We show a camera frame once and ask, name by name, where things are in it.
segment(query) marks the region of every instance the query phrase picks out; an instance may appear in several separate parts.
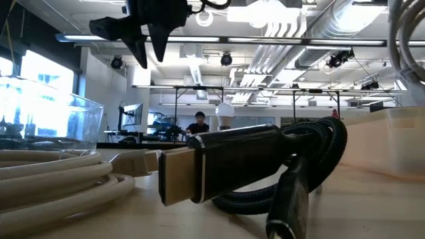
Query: computer monitor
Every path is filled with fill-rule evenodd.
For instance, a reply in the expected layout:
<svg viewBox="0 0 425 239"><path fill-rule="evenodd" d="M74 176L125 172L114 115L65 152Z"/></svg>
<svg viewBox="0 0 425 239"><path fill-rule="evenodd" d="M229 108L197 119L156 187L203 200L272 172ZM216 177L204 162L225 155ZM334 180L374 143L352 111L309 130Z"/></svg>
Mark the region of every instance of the computer monitor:
<svg viewBox="0 0 425 239"><path fill-rule="evenodd" d="M142 109L143 104L124 106L124 112L122 114L122 126L141 124Z"/></svg>

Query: person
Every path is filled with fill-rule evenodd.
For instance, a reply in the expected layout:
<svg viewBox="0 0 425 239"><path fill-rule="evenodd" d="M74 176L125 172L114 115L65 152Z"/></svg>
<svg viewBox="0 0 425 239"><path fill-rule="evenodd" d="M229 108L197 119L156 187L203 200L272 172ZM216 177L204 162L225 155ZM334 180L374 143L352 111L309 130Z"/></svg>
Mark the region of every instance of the person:
<svg viewBox="0 0 425 239"><path fill-rule="evenodd" d="M334 109L332 111L332 117L339 119L339 114L338 114L337 110Z"/></svg>
<svg viewBox="0 0 425 239"><path fill-rule="evenodd" d="M196 133L204 133L208 132L210 127L204 123L205 120L205 114L202 112L197 112L195 114L196 123L192 123L188 126L186 129L187 133L196 134Z"/></svg>

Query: clear acrylic box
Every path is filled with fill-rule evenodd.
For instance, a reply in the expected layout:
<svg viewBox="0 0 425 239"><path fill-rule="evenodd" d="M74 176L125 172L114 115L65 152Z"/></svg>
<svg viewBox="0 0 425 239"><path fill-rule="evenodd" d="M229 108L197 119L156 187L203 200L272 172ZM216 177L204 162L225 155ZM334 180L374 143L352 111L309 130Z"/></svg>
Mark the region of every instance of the clear acrylic box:
<svg viewBox="0 0 425 239"><path fill-rule="evenodd" d="M0 76L0 149L96 149L103 111L46 84Z"/></svg>

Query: black shirt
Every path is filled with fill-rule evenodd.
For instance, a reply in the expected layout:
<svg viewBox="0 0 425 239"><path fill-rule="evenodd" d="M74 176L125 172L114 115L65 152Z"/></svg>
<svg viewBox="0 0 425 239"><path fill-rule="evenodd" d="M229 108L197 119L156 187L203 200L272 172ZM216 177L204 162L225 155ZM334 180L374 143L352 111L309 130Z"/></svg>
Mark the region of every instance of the black shirt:
<svg viewBox="0 0 425 239"><path fill-rule="evenodd" d="M203 125L192 123L186 130L190 130L192 134L208 132L210 127L204 123Z"/></svg>

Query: wooden table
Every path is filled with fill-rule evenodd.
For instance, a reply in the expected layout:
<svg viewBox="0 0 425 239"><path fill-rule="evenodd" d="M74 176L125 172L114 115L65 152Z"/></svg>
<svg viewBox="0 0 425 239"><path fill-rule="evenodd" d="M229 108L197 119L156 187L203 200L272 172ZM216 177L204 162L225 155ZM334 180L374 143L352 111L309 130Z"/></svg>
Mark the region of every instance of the wooden table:
<svg viewBox="0 0 425 239"><path fill-rule="evenodd" d="M105 158L117 153L100 151ZM189 200L164 207L157 176L137 178L136 188L107 209L76 217L30 238L266 238L266 215L229 215L211 202L193 204ZM242 190L271 185L278 177ZM321 194L310 194L308 238L423 239L425 183L338 166L324 182Z"/></svg>

